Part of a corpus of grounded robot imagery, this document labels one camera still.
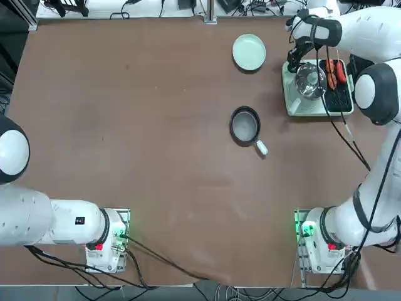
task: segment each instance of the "table surface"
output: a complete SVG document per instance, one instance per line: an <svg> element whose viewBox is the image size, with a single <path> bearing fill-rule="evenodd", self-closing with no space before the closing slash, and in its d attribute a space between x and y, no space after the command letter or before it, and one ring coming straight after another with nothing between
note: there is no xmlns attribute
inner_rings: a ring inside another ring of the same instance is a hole
<svg viewBox="0 0 401 301"><path fill-rule="evenodd" d="M285 20L41 25L29 34L9 110L31 143L29 167L18 184L51 198L131 208L134 237L204 277L289 286L294 209L341 204L366 171L327 120L287 116L281 66L293 45ZM266 45L266 61L252 75L241 73L231 58L234 40L244 33ZM229 135L229 118L241 105L260 115L265 160ZM373 164L385 129L358 110L348 122ZM388 271L399 260L373 249L363 252L353 285L398 289ZM81 247L45 250L85 260ZM135 253L149 284L194 280ZM83 283L23 247L0 248L0 257L1 284ZM299 286L298 269L295 275ZM131 262L122 276L137 281ZM308 282L319 285L321 279Z"/></svg>

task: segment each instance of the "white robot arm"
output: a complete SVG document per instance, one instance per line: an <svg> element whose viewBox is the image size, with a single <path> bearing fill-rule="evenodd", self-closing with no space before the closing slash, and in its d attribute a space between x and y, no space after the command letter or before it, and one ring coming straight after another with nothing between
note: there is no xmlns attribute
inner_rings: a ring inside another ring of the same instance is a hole
<svg viewBox="0 0 401 301"><path fill-rule="evenodd" d="M86 245L86 264L119 272L127 225L115 209L82 200L49 199L10 182L26 170L29 142L24 131L0 116L0 246Z"/></svg>
<svg viewBox="0 0 401 301"><path fill-rule="evenodd" d="M327 8L304 9L287 23L296 48L289 62L296 68L303 52L321 46L337 47L374 64L355 84L355 101L388 135L378 159L362 184L340 206L312 209L304 225L312 271L330 273L344 257L345 246L359 246L371 217L390 151L401 131L401 10L375 7L339 16ZM401 147L397 145L365 246L392 241L401 215Z"/></svg>

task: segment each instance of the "gray floor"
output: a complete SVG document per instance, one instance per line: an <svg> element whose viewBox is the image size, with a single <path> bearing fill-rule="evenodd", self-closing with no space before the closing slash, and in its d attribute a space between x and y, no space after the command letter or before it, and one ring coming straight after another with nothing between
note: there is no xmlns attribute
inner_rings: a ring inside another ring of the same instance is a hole
<svg viewBox="0 0 401 301"><path fill-rule="evenodd" d="M214 294L217 287L215 282L198 282L198 287L205 293L209 301L214 300ZM80 287L80 290L88 297L94 299L101 295L104 290L98 290L91 287ZM122 290L109 293L102 298L102 301L116 301L126 300L139 294L142 290L133 287L123 287ZM266 290L263 289L247 289L248 294L257 296L261 295ZM299 289L286 289L280 295L287 300L294 300L302 297L310 292ZM274 295L270 296L267 300L272 300ZM226 289L221 289L220 300L225 301ZM0 301L15 301L15 300L29 300L29 301L85 301L81 295L75 290L74 287L0 287ZM154 291L147 292L142 297L136 299L139 301L146 300L192 300L192 301L205 301L204 297L194 288L187 287L161 287ZM324 301L331 300L326 295L319 293L314 297L307 298L309 301ZM386 300L386 301L399 301L401 300L401 292L368 292L364 290L350 290L348 294L342 299L344 301L373 301L373 300Z"/></svg>

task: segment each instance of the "sausage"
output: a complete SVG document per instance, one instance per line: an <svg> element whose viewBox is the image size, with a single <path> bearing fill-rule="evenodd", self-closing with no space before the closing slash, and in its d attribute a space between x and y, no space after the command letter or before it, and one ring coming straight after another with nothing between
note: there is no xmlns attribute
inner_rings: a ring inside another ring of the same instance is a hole
<svg viewBox="0 0 401 301"><path fill-rule="evenodd" d="M337 78L334 73L327 73L327 82L330 89L332 89L333 91L336 90Z"/></svg>
<svg viewBox="0 0 401 301"><path fill-rule="evenodd" d="M334 61L326 60L326 71L327 73L334 73Z"/></svg>
<svg viewBox="0 0 401 301"><path fill-rule="evenodd" d="M336 76L340 83L346 83L346 76L344 73L343 63L340 61L337 61L336 64Z"/></svg>

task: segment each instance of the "light green plate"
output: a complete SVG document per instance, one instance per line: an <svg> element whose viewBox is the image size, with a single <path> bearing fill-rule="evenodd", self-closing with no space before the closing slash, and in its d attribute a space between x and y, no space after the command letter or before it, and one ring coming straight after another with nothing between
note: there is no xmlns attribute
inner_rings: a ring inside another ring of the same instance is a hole
<svg viewBox="0 0 401 301"><path fill-rule="evenodd" d="M237 65L244 70L256 70L266 58L266 48L261 39L253 34L239 36L232 46Z"/></svg>

